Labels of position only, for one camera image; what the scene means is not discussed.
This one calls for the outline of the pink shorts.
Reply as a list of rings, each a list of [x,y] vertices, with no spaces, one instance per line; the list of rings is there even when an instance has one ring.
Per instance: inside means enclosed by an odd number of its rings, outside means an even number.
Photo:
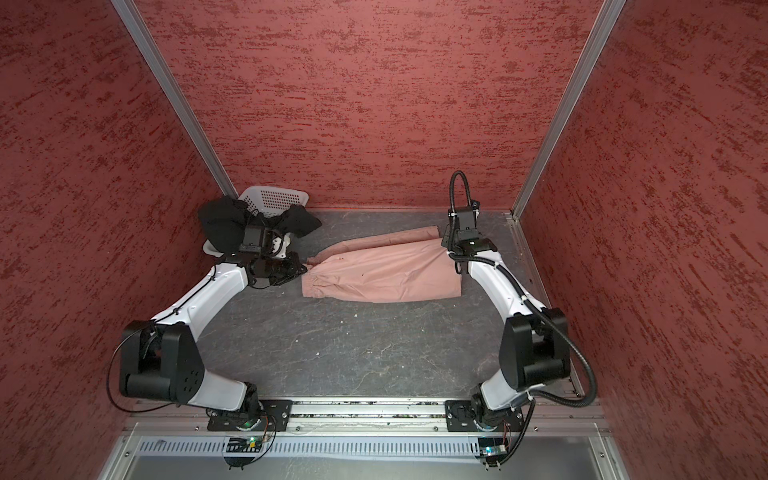
[[[407,303],[457,298],[461,277],[436,226],[345,240],[311,257],[306,298]]]

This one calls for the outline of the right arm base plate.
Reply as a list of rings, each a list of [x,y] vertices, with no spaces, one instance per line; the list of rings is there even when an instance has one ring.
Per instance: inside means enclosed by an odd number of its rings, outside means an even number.
[[[520,409],[489,410],[482,400],[446,400],[444,402],[447,430],[457,432],[519,432],[523,426]]]

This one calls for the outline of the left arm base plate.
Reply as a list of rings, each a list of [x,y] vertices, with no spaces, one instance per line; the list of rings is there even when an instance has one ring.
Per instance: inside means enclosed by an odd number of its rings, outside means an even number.
[[[207,430],[210,432],[283,432],[290,419],[293,401],[257,400],[254,406],[246,402],[236,411],[207,409]]]

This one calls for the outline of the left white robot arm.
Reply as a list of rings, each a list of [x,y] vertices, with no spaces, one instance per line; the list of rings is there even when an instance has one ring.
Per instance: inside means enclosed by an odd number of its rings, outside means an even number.
[[[307,272],[300,257],[238,253],[219,258],[203,280],[148,321],[126,326],[113,354],[117,385],[126,398],[165,401],[218,412],[256,416],[254,385],[207,370],[198,339],[214,317],[246,289],[269,289]]]

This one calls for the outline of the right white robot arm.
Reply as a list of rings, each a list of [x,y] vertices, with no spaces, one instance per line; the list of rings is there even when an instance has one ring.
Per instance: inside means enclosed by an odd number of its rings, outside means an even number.
[[[567,320],[523,287],[490,239],[474,230],[446,233],[442,246],[482,287],[504,323],[499,370],[480,384],[471,400],[474,421],[491,429],[528,401],[529,390],[570,376],[570,348],[553,330],[565,330]]]

